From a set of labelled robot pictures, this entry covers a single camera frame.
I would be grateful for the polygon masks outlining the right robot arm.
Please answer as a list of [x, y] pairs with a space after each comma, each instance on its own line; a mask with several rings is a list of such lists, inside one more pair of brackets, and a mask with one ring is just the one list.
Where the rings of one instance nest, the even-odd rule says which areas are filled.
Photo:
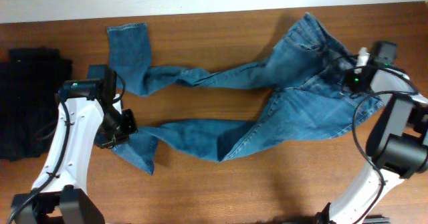
[[389, 223], [389, 218], [369, 213], [391, 189], [427, 171], [427, 98], [394, 66], [396, 58], [396, 44], [376, 41], [370, 51], [360, 49], [356, 67], [346, 73], [346, 90], [379, 98], [385, 109], [366, 146], [357, 147], [366, 161], [362, 170], [315, 215], [314, 223]]

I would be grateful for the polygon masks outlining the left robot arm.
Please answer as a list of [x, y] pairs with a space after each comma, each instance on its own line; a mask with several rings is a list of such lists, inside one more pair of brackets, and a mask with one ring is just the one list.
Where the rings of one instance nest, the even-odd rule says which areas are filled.
[[8, 223], [104, 223], [87, 194], [94, 146], [113, 148], [137, 131], [132, 110], [123, 108], [107, 65], [90, 66], [85, 80], [69, 80], [58, 92], [58, 121], [44, 166], [29, 193], [16, 194]]

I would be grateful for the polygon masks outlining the blue denim jeans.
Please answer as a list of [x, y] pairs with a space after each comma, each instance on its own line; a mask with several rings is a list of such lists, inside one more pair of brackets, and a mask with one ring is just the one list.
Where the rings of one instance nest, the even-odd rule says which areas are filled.
[[185, 154], [223, 162], [255, 154], [287, 140], [327, 140], [351, 131], [379, 110], [378, 98], [352, 96], [342, 89], [350, 52], [313, 15], [305, 14], [265, 59], [211, 73], [201, 68], [154, 67], [145, 23], [107, 29], [110, 67], [122, 87], [147, 97], [172, 84], [190, 88], [270, 88], [255, 121], [188, 119], [140, 127], [114, 154], [152, 174], [159, 142]]

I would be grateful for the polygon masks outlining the black folded garment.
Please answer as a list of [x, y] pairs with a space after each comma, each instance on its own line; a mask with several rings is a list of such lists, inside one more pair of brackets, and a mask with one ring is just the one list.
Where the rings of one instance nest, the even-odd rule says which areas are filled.
[[1, 158], [39, 157], [49, 150], [58, 119], [55, 94], [72, 76], [58, 49], [15, 48], [1, 62]]

